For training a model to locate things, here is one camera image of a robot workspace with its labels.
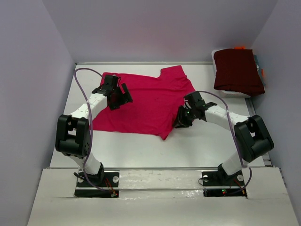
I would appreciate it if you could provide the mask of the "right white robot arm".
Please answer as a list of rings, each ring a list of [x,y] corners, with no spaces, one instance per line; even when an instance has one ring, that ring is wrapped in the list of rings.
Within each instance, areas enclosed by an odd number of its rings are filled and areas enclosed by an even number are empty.
[[[221,101],[224,107],[214,102],[207,103],[201,93],[201,91],[195,91],[184,96],[184,104],[178,108],[173,127],[189,128],[198,119],[230,131],[236,152],[221,163],[217,171],[201,177],[204,182],[226,185],[239,171],[247,168],[249,163],[271,151],[274,148],[274,142],[262,117],[233,113],[224,100]]]

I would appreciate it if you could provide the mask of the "pink t-shirt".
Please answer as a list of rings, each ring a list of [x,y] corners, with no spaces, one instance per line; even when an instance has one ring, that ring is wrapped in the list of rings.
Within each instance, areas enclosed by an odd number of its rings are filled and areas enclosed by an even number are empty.
[[[118,73],[133,99],[117,110],[106,107],[93,120],[93,129],[159,136],[166,140],[173,130],[178,107],[195,89],[182,66],[163,68],[160,76]]]

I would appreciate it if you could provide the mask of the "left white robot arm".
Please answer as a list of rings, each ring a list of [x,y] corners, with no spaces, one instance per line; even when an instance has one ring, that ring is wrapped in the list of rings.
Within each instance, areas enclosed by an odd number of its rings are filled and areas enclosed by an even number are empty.
[[[106,75],[90,97],[83,95],[86,102],[82,106],[69,115],[60,115],[57,121],[55,149],[74,160],[94,186],[103,183],[104,167],[92,154],[93,120],[107,107],[117,110],[133,101],[126,84],[120,81],[116,75]]]

